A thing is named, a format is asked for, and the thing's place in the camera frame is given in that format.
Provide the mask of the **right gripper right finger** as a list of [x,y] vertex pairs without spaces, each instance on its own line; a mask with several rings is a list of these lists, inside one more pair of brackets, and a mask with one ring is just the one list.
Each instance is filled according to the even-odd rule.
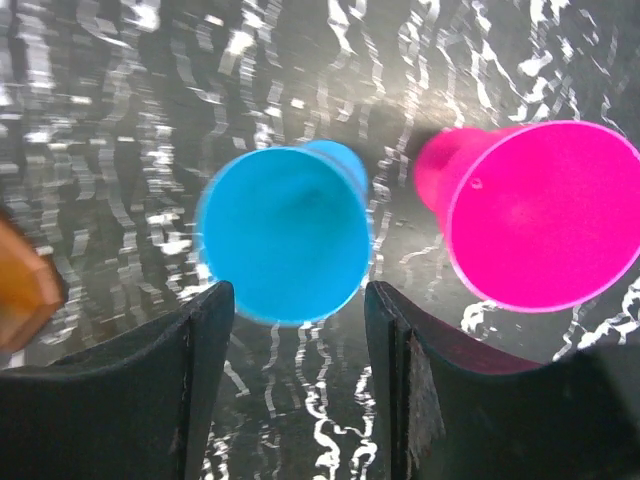
[[480,342],[384,281],[364,317],[389,479],[635,479],[639,349],[538,364]]

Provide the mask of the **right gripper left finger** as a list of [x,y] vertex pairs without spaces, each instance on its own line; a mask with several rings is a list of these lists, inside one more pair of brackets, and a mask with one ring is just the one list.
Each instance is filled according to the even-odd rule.
[[196,479],[235,315],[216,283],[46,366],[1,373],[5,479]]

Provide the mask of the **orange wine glass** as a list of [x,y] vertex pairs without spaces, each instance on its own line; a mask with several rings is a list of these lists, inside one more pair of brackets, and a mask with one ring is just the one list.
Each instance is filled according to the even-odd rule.
[[1,351],[24,348],[67,300],[67,287],[48,256],[1,211]]

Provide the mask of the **pink wine glass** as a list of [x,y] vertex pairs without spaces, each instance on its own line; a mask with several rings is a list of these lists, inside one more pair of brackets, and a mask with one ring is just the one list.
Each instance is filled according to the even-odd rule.
[[452,266],[478,297],[517,312],[575,306],[639,256],[639,152],[585,121],[443,131],[413,182]]

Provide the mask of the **blue wine glass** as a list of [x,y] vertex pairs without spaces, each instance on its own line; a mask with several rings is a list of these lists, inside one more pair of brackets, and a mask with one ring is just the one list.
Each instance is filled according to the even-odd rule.
[[359,156],[313,140],[226,164],[202,192],[194,232],[240,315],[298,326],[336,313],[360,288],[372,257],[367,205]]

